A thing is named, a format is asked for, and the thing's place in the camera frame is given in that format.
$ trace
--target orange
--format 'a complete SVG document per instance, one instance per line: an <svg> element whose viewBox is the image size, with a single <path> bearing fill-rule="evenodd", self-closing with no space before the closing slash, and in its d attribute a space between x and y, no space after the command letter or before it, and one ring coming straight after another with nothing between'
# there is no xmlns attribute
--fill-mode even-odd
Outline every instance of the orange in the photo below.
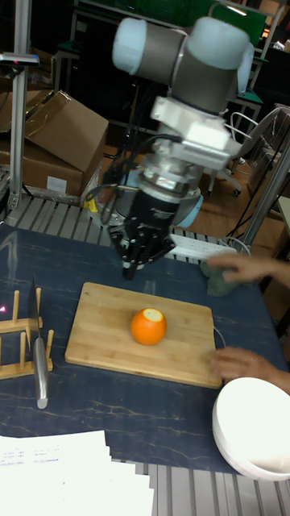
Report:
<svg viewBox="0 0 290 516"><path fill-rule="evenodd" d="M166 318L155 308L144 308L135 314L130 324L131 334L140 344L152 346L166 333Z"/></svg>

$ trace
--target paper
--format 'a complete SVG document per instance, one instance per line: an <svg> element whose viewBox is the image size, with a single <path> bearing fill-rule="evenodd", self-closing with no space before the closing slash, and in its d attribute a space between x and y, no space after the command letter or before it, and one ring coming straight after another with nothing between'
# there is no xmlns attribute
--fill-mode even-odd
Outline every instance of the paper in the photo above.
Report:
<svg viewBox="0 0 290 516"><path fill-rule="evenodd" d="M149 481L149 476L135 474L134 464L111 460L104 431L0 436L4 514L151 516L154 491Z"/></svg>
<svg viewBox="0 0 290 516"><path fill-rule="evenodd" d="M47 188L49 190L54 190L55 192L60 192L60 194L65 194L67 183L68 182L65 179L48 176Z"/></svg>

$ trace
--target green sponge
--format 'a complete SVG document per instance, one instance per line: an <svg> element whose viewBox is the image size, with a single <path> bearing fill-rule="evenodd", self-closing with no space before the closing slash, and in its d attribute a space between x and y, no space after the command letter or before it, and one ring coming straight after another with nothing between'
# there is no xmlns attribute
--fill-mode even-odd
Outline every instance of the green sponge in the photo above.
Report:
<svg viewBox="0 0 290 516"><path fill-rule="evenodd" d="M210 268L206 261L201 262L201 271L205 277L209 278L207 293L209 296L222 298L230 293L232 290L240 286L240 283L233 281L226 283L223 278L223 273L227 270L225 268L212 267Z"/></svg>

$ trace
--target knife handle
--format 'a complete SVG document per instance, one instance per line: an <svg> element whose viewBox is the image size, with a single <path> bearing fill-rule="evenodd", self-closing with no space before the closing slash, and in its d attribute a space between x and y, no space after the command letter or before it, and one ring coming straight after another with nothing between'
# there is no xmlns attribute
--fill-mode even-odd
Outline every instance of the knife handle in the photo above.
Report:
<svg viewBox="0 0 290 516"><path fill-rule="evenodd" d="M36 339L33 347L33 362L37 406L39 409L45 409L48 405L48 361L41 337Z"/></svg>

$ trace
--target cable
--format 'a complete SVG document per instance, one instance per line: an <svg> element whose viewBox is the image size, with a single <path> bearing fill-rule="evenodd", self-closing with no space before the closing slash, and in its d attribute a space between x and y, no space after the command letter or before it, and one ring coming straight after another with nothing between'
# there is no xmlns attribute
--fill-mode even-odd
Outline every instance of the cable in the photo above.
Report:
<svg viewBox="0 0 290 516"><path fill-rule="evenodd" d="M241 242L241 240L235 238L234 236L226 236L224 239L217 239L218 242L224 243L226 245L224 240L233 240L234 242L238 242L240 244L240 246L245 249L247 254L249 256L251 256L250 249L248 248L248 246L244 242Z"/></svg>
<svg viewBox="0 0 290 516"><path fill-rule="evenodd" d="M157 139L168 139L168 140L170 140L170 141L172 141L172 142L175 142L175 143L177 143L177 144L181 144L181 142L182 142L182 140L183 140L182 136L177 136L177 135L166 135L166 134L164 134L164 135L154 135L154 136L152 136L151 138L148 138L147 140L145 140L144 142L142 142L142 143L141 143L141 145L139 145L139 147L137 148L137 151L136 151L136 152L134 152L134 154L132 154L132 155L130 156L130 158L129 158L129 159L124 158L124 159L121 161L121 163L118 165L118 169L120 169L120 170L119 170L119 176L120 176L120 177L119 177L119 184L120 184L120 182L121 182L121 180L122 180L122 177L124 176L124 172L123 172L123 167L124 167L124 165L125 165L125 164L129 164L130 168L132 168L132 167L133 167L133 165L134 165L134 159L138 156L138 154L140 153L140 151L141 151L144 147L146 147L147 145L149 145L149 144L151 144L151 143L155 142ZM96 188L93 188L92 190L90 190L90 191L86 194L86 196L85 196L85 200L86 200L86 201L91 201L91 200L92 200L92 199L93 199L93 198L94 198L94 197L99 193L100 189L101 189L101 188L105 188L106 186L107 186L107 187L111 187L112 185L111 185L111 184L109 184L109 185L98 185Z"/></svg>
<svg viewBox="0 0 290 516"><path fill-rule="evenodd" d="M220 337L220 339L222 341L223 347L226 347L226 341L225 341L225 337L223 336L223 334L215 326L213 327L213 329L219 335L219 337Z"/></svg>
<svg viewBox="0 0 290 516"><path fill-rule="evenodd" d="M7 99L9 97L9 93L10 93L9 91L6 92L6 96L4 97L4 100L3 100L2 104L0 105L0 113L1 113L1 111L3 109L3 107L5 106L6 102L7 102Z"/></svg>
<svg viewBox="0 0 290 516"><path fill-rule="evenodd" d="M235 127L233 126L230 126L228 123L225 123L225 127L227 127L228 129L231 130L232 134L233 134L233 131L234 132L238 132L240 135L243 135L245 138L248 138L248 139L252 139L252 137L250 135L247 135L245 132L243 131L240 131L239 129L236 129Z"/></svg>
<svg viewBox="0 0 290 516"><path fill-rule="evenodd" d="M248 120L249 122L253 123L256 127L258 126L258 123L255 120L250 119L248 116L246 116L244 113L239 113L238 111L234 111L234 113L230 116L230 125L234 127L234 115L238 114L241 118Z"/></svg>
<svg viewBox="0 0 290 516"><path fill-rule="evenodd" d="M250 176L251 175L251 172L244 172L243 170L240 170L240 169L235 169L235 172L240 172L241 174L244 174L244 176Z"/></svg>
<svg viewBox="0 0 290 516"><path fill-rule="evenodd" d="M280 141L280 144L279 144L278 148L277 148L277 149L276 149L276 151L275 151L274 156L271 158L271 160L269 161L269 163L267 163L267 164L266 164L266 166L265 166L265 168L264 168L264 170L263 170L263 173L262 173L262 175L261 175L261 177L260 177L260 179L259 179L259 182L258 182L257 186L255 187L254 193L252 194L252 196L251 196L251 198L250 198L249 202L247 203L245 210L242 212L242 215L241 215L241 217L239 218L239 220L238 220L238 222L237 222L236 226L234 227L234 229L233 229L232 231L230 231L230 233L228 233L228 235L227 235L227 236L232 236L232 235L237 231L237 229L239 229L241 226L243 226L243 224L245 224L245 223L246 223L248 220L250 220L250 218L252 217L252 215L250 215L250 217L248 217L248 219L247 219L245 222L243 222L243 221L242 221L242 220L243 220L243 218L244 218L244 216L245 216L245 214L247 213L247 211L248 211L248 209L249 209L249 207L250 207L250 205L251 205L251 203L252 203L252 201L253 201L253 199L254 199L255 195L257 194L257 192L258 192L258 190L259 190L259 187L262 185L263 180L264 180L264 178L266 177L268 170L270 170L270 167L271 167L271 166L272 166L272 164L275 162L275 159L276 159L276 157L277 157L278 153L280 152L280 149L281 149L282 145L284 144L284 141L286 140L286 138L287 138L287 136L288 136L289 131L290 131L290 126L288 126L288 128L287 128L287 130L286 130L286 132L285 132L285 134L284 134L284 136L283 136L283 138L282 138L282 140Z"/></svg>
<svg viewBox="0 0 290 516"><path fill-rule="evenodd" d="M273 203L271 204L269 211L273 210L275 204L279 201L280 197L282 197L282 195L283 195L284 191L286 190L286 188L288 187L289 183L290 183L290 175L289 175L289 178L287 179L286 183L284 184L284 187L282 188L279 195L277 196L277 199L275 199L275 201L273 201Z"/></svg>
<svg viewBox="0 0 290 516"><path fill-rule="evenodd" d="M24 192L25 192L27 195L29 195L29 197L34 197L34 196L32 195L32 193L29 191L29 189L24 185L24 183L23 183L23 190L24 190Z"/></svg>

